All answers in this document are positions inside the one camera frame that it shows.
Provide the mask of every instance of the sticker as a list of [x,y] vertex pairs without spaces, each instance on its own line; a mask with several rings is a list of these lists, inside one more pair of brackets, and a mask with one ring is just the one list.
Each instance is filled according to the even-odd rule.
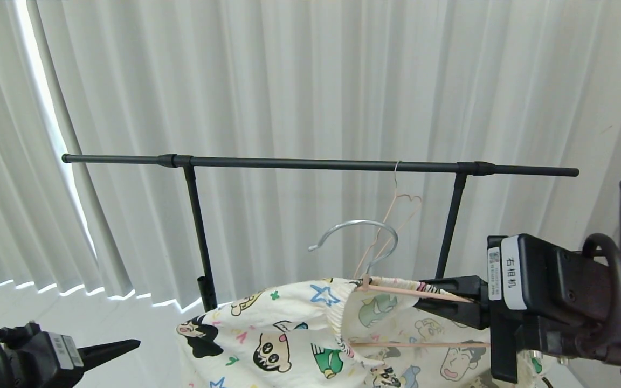
[[488,249],[488,299],[502,300],[500,248]]
[[83,359],[81,355],[78,353],[78,349],[76,349],[76,344],[73,342],[73,338],[69,336],[61,336],[64,339],[64,344],[66,345],[66,350],[68,351],[68,355],[71,356],[71,361],[75,366],[79,366],[83,368]]
[[502,287],[505,290],[505,304],[510,310],[526,310],[524,288],[522,286],[521,267],[519,263],[519,236],[512,236],[502,241],[501,252]]
[[68,351],[66,350],[66,345],[64,345],[64,339],[60,334],[48,333],[50,336],[50,341],[52,341],[52,347],[54,348],[54,353],[57,354],[57,359],[59,360],[59,367],[62,369],[73,369],[73,363],[71,361],[71,356],[68,355]]

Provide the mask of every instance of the clothing rack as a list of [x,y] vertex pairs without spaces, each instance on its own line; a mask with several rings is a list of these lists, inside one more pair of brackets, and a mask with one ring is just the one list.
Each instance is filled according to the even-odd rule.
[[205,226],[198,198],[195,167],[239,167],[244,169],[304,169],[304,170],[360,170],[360,171],[403,171],[403,172],[449,172],[455,174],[454,190],[447,214],[447,223],[440,247],[436,279],[444,277],[447,257],[452,244],[454,226],[457,222],[461,194],[469,175],[492,174],[545,175],[557,177],[576,177],[578,169],[564,167],[530,167],[530,165],[495,165],[488,162],[381,162],[369,160],[312,160],[312,159],[265,159],[247,157],[197,157],[191,155],[166,154],[160,156],[120,156],[120,155],[70,155],[64,154],[65,163],[106,163],[106,164],[157,164],[163,167],[181,168],[188,186],[190,206],[193,211],[195,232],[198,239],[204,276],[198,278],[198,288],[205,311],[217,308],[215,281],[212,277],[210,254]]

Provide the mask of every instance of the hanger hook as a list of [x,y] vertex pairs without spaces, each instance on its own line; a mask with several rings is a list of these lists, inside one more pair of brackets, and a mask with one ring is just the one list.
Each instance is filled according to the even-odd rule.
[[368,268],[365,270],[365,273],[370,273],[370,268],[372,266],[386,259],[387,257],[389,257],[389,255],[392,254],[392,252],[395,251],[395,249],[397,248],[397,242],[399,241],[399,237],[397,236],[397,231],[395,231],[394,228],[392,228],[392,226],[389,226],[384,223],[380,223],[380,221],[373,221],[372,219],[352,219],[352,221],[346,221],[345,223],[335,225],[331,227],[330,229],[328,229],[325,232],[325,234],[322,235],[322,237],[320,238],[320,240],[318,241],[316,245],[309,246],[308,251],[310,252],[310,251],[314,251],[320,248],[325,243],[325,240],[327,240],[327,238],[330,237],[332,233],[335,233],[341,228],[346,228],[347,226],[352,226],[352,225],[362,225],[362,224],[373,225],[373,226],[377,226],[379,228],[385,229],[386,231],[390,233],[390,235],[392,235],[392,240],[394,241],[392,243],[392,248],[390,248],[389,251],[383,253],[381,256],[375,258],[372,262],[368,264]]

